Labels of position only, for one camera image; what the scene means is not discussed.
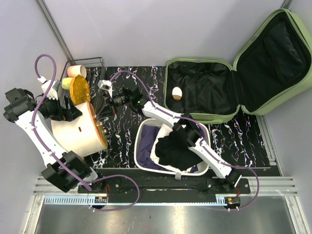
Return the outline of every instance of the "black base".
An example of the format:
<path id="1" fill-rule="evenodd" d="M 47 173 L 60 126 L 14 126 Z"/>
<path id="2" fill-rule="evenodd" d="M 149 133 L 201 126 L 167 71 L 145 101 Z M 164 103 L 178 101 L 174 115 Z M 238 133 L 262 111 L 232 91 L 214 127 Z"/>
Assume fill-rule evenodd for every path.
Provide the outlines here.
<path id="1" fill-rule="evenodd" d="M 63 153 L 63 157 L 60 161 L 66 164 L 72 172 L 78 175 L 81 179 L 89 177 L 91 174 L 90 167 L 85 163 L 85 161 L 75 154 L 73 151 L 68 153 Z M 49 181 L 51 184 L 61 189 L 63 192 L 68 192 L 70 189 L 77 186 L 79 183 L 71 174 L 69 174 L 65 169 L 60 167 L 60 165 L 55 162 L 41 172 L 43 178 Z"/>
<path id="2" fill-rule="evenodd" d="M 171 175 L 150 173 L 140 169 L 98 169 L 98 172 L 103 176 L 123 174 L 131 177 L 140 188 L 140 203 L 216 202 L 216 193 L 212 194 L 208 185 L 211 184 L 213 189 L 216 184 L 223 182 L 220 179 L 211 178 L 214 175 L 213 172 L 198 177 L 183 176 L 181 180 Z M 116 177 L 105 180 L 105 184 L 110 188 L 110 203 L 131 203 L 137 197 L 137 190 L 129 180 Z M 236 188 L 240 188 L 241 194 L 250 194 L 247 179 L 241 179 Z M 236 194 L 237 189 L 230 191 L 219 189 L 218 194 Z M 79 186 L 78 193 L 94 192 L 89 192 L 83 186 Z"/>

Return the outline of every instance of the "gray wall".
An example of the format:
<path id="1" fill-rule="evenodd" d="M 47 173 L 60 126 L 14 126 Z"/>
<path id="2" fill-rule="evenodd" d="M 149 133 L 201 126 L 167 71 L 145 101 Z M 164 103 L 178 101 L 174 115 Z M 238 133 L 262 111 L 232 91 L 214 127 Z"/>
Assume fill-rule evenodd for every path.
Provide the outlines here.
<path id="1" fill-rule="evenodd" d="M 297 13 L 312 34 L 312 1 L 295 0 Z M 312 90 L 307 90 L 266 115 L 285 175 L 292 176 L 312 229 Z"/>
<path id="2" fill-rule="evenodd" d="M 25 88 L 40 94 L 34 61 L 40 54 L 50 54 L 57 61 L 58 74 L 66 62 L 54 36 L 33 0 L 1 1 L 0 7 L 0 108 L 8 105 L 4 93 Z M 39 62 L 39 71 L 51 78 L 52 63 Z M 32 141 L 17 125 L 0 116 L 0 227 L 1 233 L 18 233 L 27 215 L 43 161 Z"/>
<path id="3" fill-rule="evenodd" d="M 237 52 L 282 0 L 45 0 L 76 58 L 107 66 L 165 65 Z"/>

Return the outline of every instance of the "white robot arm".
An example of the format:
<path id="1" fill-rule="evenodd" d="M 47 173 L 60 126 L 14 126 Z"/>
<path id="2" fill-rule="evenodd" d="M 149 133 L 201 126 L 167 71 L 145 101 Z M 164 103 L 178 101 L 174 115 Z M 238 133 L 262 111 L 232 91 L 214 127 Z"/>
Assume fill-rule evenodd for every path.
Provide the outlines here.
<path id="1" fill-rule="evenodd" d="M 91 181 L 97 178 L 97 173 L 91 167 L 89 167 L 85 161 L 72 151 L 65 150 L 55 139 L 52 132 L 45 124 L 45 119 L 51 118 L 57 121 L 72 121 L 75 118 L 82 115 L 68 97 L 65 97 L 66 108 L 61 107 L 59 99 L 53 97 L 46 98 L 44 103 L 40 106 L 35 118 L 35 127 L 32 126 L 31 120 L 36 107 L 36 102 L 31 92 L 23 89 L 12 89 L 5 93 L 6 98 L 10 102 L 8 106 L 4 108 L 4 117 L 12 122 L 16 123 L 22 128 L 28 136 L 31 138 L 35 146 L 38 148 L 46 169 L 41 172 L 43 177 L 61 189 L 64 192 L 68 192 L 78 184 L 73 176 L 59 166 L 56 160 L 51 156 L 53 153 L 61 162 L 72 170 L 84 181 Z M 47 151 L 43 144 L 36 137 L 35 132 L 40 135 L 40 139 L 44 144 L 47 144 L 51 151 Z"/>
<path id="2" fill-rule="evenodd" d="M 182 144 L 188 144 L 189 150 L 201 157 L 212 168 L 218 178 L 226 179 L 232 187 L 236 187 L 241 175 L 205 142 L 203 134 L 198 126 L 193 123 L 190 114 L 175 113 L 151 102 L 139 93 L 137 87 L 133 90 L 123 88 L 122 94 L 111 97 L 112 84 L 110 81 L 101 80 L 98 86 L 104 90 L 104 98 L 106 99 L 106 107 L 103 108 L 102 114 L 106 116 L 116 114 L 118 106 L 128 103 L 134 112 L 157 119 L 168 125 L 173 131 L 178 131 L 177 136 L 179 136 Z"/>

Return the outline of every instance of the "black cloth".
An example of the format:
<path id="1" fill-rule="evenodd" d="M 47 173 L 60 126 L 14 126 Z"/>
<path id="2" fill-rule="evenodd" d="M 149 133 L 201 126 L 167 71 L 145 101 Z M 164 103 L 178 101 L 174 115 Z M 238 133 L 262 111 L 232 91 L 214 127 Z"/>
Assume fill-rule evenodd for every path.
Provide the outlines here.
<path id="1" fill-rule="evenodd" d="M 159 157 L 159 164 L 170 165 L 185 171 L 190 167 L 202 162 L 202 159 L 190 151 L 186 145 L 176 142 L 173 132 L 168 136 L 158 139 L 155 154 Z"/>

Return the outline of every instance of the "open suitcase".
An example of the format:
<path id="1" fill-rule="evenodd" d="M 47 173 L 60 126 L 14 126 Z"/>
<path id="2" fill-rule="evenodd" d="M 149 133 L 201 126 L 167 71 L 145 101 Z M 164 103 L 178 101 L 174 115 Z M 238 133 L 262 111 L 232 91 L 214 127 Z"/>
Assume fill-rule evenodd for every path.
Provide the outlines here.
<path id="1" fill-rule="evenodd" d="M 203 124 L 227 122 L 241 108 L 264 115 L 312 87 L 312 37 L 295 13 L 274 11 L 238 53 L 225 61 L 178 58 L 167 62 L 165 107 Z M 172 97 L 180 87 L 182 99 Z"/>

